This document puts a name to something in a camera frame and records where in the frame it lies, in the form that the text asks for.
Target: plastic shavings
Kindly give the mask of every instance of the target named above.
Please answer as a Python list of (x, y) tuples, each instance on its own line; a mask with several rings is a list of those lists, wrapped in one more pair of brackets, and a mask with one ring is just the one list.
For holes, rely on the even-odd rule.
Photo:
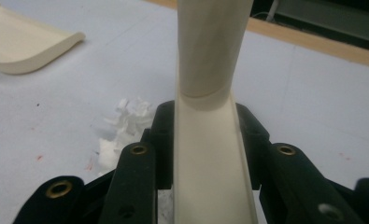
[[(138, 142), (144, 129), (150, 128), (155, 116), (155, 109), (149, 102), (137, 98), (131, 106), (128, 99), (122, 99), (117, 107), (119, 115), (115, 119), (106, 119), (116, 129), (112, 141), (99, 139), (100, 151), (98, 163), (101, 167), (99, 175), (115, 169), (124, 147)], [(158, 223), (173, 223), (172, 190), (158, 190)]]

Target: white tabletop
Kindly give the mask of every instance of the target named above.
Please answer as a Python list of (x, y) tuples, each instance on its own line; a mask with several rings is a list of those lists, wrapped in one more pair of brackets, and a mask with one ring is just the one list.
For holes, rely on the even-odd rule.
[[(98, 139), (115, 134), (104, 118), (120, 99), (175, 99), (177, 13), (133, 0), (0, 3), (87, 36), (31, 74), (0, 73), (0, 223), (10, 223), (45, 181), (97, 177)], [(272, 142), (299, 147), (327, 178), (353, 188), (369, 177), (369, 67), (246, 32), (233, 92)]]

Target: cylindrical tube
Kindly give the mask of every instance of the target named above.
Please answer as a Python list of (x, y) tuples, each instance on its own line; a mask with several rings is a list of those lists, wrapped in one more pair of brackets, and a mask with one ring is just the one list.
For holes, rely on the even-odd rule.
[(189, 97), (231, 88), (252, 0), (178, 0), (179, 87)]

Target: cream plastic part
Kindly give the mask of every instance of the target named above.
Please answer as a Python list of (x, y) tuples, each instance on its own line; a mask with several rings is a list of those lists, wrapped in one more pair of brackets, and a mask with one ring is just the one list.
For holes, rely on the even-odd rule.
[(0, 6), (0, 71), (32, 72), (84, 38), (83, 33), (71, 34)]
[(178, 1), (175, 224), (257, 223), (232, 76), (252, 1)]

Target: red speck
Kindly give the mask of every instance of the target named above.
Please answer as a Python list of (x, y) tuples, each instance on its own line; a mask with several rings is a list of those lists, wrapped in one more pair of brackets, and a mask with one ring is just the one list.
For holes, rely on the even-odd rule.
[(92, 162), (92, 158), (90, 158), (88, 166), (85, 168), (85, 170), (91, 171), (92, 168), (93, 168), (93, 162)]

